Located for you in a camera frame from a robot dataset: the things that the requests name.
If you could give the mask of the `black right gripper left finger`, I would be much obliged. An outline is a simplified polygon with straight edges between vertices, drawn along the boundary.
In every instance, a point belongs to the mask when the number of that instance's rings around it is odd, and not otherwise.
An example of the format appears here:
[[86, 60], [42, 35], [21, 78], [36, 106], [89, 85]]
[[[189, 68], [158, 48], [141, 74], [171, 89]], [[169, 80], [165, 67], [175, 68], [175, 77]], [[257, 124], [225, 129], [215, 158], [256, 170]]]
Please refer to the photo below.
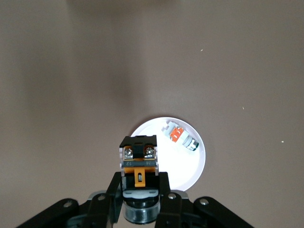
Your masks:
[[79, 204], [72, 198], [62, 199], [19, 228], [112, 228], [122, 207], [121, 174], [116, 172], [107, 190], [94, 192]]

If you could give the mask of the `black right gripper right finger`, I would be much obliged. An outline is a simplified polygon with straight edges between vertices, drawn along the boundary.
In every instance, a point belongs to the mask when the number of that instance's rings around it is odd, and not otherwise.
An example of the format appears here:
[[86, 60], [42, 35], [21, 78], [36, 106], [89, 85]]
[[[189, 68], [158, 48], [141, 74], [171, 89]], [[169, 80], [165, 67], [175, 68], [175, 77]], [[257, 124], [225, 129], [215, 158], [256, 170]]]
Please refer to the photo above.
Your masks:
[[212, 197], [199, 197], [194, 202], [186, 192], [171, 190], [166, 172], [159, 173], [161, 198], [157, 228], [251, 228], [237, 214]]

